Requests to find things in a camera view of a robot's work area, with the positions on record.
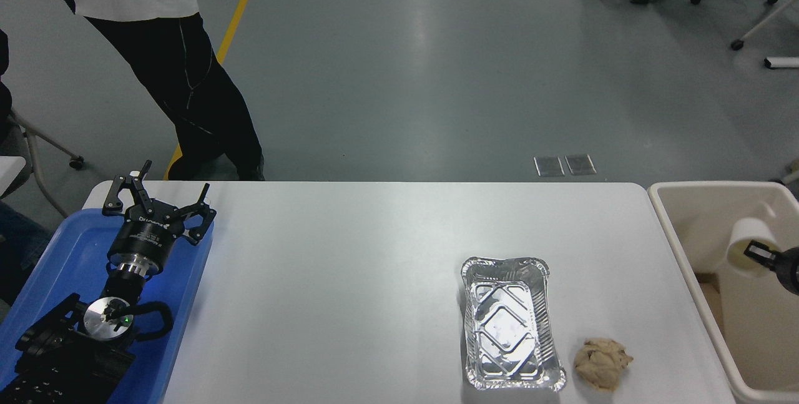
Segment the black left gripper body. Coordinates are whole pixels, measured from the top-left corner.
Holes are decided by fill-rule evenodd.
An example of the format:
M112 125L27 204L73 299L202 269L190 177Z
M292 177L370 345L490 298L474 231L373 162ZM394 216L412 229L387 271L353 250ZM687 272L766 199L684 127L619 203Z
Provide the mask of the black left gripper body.
M112 242L107 258L112 265L146 259L149 270L163 270L178 237L184 233L185 214L162 202L154 203L148 213L142 205L129 207L124 222Z

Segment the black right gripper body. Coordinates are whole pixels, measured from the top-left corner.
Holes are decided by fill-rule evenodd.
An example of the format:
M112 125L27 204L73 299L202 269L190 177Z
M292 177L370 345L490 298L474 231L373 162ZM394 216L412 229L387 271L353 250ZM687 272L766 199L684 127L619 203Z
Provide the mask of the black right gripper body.
M776 254L773 272L782 287L792 294L798 295L798 247L790 248Z

